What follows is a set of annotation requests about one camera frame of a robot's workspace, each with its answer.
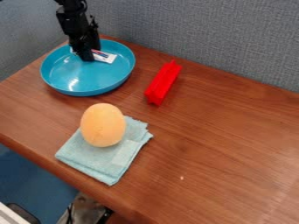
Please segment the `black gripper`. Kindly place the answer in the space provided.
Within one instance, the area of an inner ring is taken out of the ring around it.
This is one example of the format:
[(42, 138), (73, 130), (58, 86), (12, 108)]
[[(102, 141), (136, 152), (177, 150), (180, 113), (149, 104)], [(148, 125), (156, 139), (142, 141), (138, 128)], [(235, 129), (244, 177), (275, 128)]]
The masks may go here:
[(88, 20), (85, 11), (85, 6), (80, 6), (76, 10), (66, 10), (61, 6), (56, 10), (56, 18), (74, 53), (82, 61), (93, 61), (92, 49), (100, 50), (98, 24), (93, 17)]

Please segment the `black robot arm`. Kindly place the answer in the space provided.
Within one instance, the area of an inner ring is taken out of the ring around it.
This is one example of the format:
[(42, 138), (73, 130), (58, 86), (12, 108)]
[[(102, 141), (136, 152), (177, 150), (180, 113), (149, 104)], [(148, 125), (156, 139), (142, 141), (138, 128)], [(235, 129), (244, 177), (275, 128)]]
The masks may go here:
[(92, 51), (100, 49), (98, 24), (86, 17), (86, 0), (53, 0), (58, 4), (56, 18), (69, 38), (69, 47), (82, 61), (94, 60)]

